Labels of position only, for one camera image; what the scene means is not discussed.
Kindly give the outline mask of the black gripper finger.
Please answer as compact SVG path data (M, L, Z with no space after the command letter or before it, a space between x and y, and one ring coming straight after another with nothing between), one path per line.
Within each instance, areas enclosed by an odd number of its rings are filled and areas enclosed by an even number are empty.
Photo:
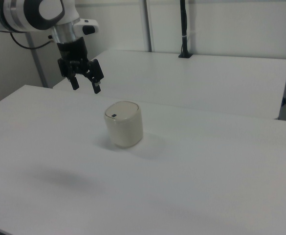
M97 59L88 61L87 64L87 71L85 73L85 77L92 83L92 87L95 94L100 93L100 83L101 79L104 78L102 69Z
M79 84L76 78L75 70L71 62L69 60L60 58L58 59L58 65L59 65L62 77L66 77L68 81L71 83L73 90L77 90L79 88Z

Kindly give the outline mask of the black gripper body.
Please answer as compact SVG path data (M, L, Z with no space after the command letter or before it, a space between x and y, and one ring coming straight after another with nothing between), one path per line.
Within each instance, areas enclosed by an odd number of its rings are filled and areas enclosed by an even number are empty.
M87 71L88 51L83 37L63 44L57 44L61 58L69 60L75 73L85 73Z

